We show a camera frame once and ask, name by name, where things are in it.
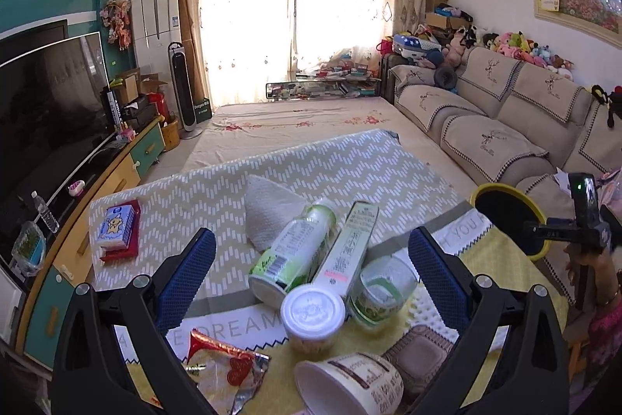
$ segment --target wooden drawer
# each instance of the wooden drawer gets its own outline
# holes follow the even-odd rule
[[[26,353],[52,369],[60,328],[72,298],[73,285],[54,267],[45,277],[26,334]]]
[[[127,188],[134,188],[139,182],[140,177],[134,168],[132,158],[128,155],[106,179],[93,200]],[[52,265],[70,284],[77,287],[86,280],[92,264],[88,240],[88,208],[86,208],[69,231]]]
[[[164,138],[160,124],[151,129],[130,151],[139,176],[142,178],[147,170],[156,161],[156,158],[164,151]]]

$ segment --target metal bolt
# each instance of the metal bolt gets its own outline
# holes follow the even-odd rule
[[[149,277],[147,275],[141,274],[132,280],[132,285],[137,289],[142,289],[146,287],[149,283]]]
[[[546,287],[543,287],[542,285],[536,285],[534,287],[534,292],[540,297],[546,297],[549,293],[549,291],[546,290]]]
[[[489,276],[486,276],[485,274],[480,274],[475,281],[480,287],[483,287],[484,289],[489,289],[493,286],[493,281]]]
[[[80,284],[76,287],[76,294],[78,294],[79,296],[84,296],[88,291],[89,291],[90,287],[88,284]]]

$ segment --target red heart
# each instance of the red heart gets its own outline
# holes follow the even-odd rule
[[[242,359],[231,357],[231,359],[229,359],[229,365],[231,366],[231,371],[227,373],[227,382],[229,382],[229,385],[239,387],[248,376],[248,373],[250,373],[253,362],[248,357]]]

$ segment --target hanging doll decoration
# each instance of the hanging doll decoration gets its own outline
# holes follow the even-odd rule
[[[132,42],[129,30],[129,0],[108,0],[100,11],[104,27],[108,27],[108,43],[119,40],[119,49],[127,50]]]

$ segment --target sofa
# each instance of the sofa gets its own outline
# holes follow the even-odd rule
[[[434,70],[400,65],[394,105],[478,185],[506,183],[545,216],[574,218],[554,180],[557,168],[600,176],[622,164],[622,122],[585,88],[547,69],[481,47],[467,50],[455,92],[434,85]],[[570,304],[565,245],[554,243],[537,267]]]

